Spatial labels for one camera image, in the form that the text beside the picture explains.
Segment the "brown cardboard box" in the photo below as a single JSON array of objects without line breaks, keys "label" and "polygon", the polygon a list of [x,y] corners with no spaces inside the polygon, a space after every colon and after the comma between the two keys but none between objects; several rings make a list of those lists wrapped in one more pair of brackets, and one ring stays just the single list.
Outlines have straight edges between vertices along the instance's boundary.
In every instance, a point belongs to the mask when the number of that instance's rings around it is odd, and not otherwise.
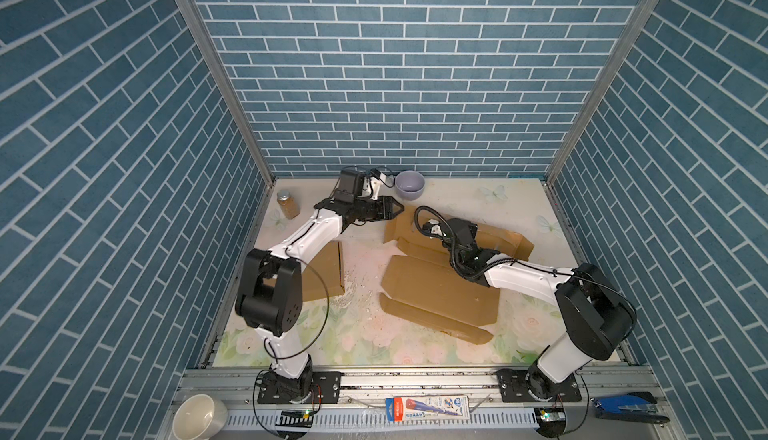
[{"label": "brown cardboard box", "polygon": [[302,272],[304,302],[324,300],[345,293],[343,252],[339,241],[329,242]]},{"label": "brown cardboard box", "polygon": [[382,310],[454,338],[482,345],[493,339],[486,327],[498,318],[500,291],[461,278],[442,243],[418,232],[414,206],[387,223],[384,241],[401,251],[385,270]]}]

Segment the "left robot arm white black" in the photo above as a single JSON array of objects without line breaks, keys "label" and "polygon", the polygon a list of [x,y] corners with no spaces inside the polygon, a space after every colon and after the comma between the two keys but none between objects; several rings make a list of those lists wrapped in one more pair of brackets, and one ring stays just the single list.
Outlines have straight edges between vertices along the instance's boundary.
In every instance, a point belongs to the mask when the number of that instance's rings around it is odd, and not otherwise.
[{"label": "left robot arm white black", "polygon": [[399,201],[381,193],[394,185],[395,175],[386,167],[344,168],[302,226],[273,247],[247,254],[235,313],[256,331],[279,378],[297,380],[311,371],[308,349],[293,330],[303,306],[303,272],[348,227],[389,221],[403,212]]}]

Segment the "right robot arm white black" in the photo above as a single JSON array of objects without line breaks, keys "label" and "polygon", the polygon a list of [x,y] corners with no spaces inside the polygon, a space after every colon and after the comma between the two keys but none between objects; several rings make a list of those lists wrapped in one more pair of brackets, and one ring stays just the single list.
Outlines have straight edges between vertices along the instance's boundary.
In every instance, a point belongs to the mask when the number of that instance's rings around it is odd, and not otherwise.
[{"label": "right robot arm white black", "polygon": [[430,220],[422,233],[437,238],[449,264],[463,279],[485,287],[515,291],[558,308],[565,333],[547,346],[529,367],[530,393],[546,400],[572,383],[573,374],[593,360],[605,361],[632,332],[634,305],[589,263],[545,267],[479,246],[478,226],[451,218]]}]

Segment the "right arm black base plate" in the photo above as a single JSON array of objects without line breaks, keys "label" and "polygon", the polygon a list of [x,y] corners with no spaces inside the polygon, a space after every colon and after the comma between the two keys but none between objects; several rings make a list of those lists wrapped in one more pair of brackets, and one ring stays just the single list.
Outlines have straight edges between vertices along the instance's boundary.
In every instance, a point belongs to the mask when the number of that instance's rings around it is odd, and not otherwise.
[{"label": "right arm black base plate", "polygon": [[502,368],[495,372],[502,401],[524,402],[580,402],[582,395],[575,375],[555,383],[536,366],[528,369]]}]

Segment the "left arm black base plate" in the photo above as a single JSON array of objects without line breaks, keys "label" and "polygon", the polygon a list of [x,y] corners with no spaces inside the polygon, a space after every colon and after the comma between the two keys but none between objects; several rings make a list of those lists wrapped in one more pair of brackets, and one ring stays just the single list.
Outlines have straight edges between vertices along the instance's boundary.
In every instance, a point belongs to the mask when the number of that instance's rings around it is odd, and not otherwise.
[{"label": "left arm black base plate", "polygon": [[341,379],[339,371],[314,371],[297,379],[267,371],[256,387],[256,402],[259,405],[308,404],[315,394],[318,396],[315,403],[337,404]]}]

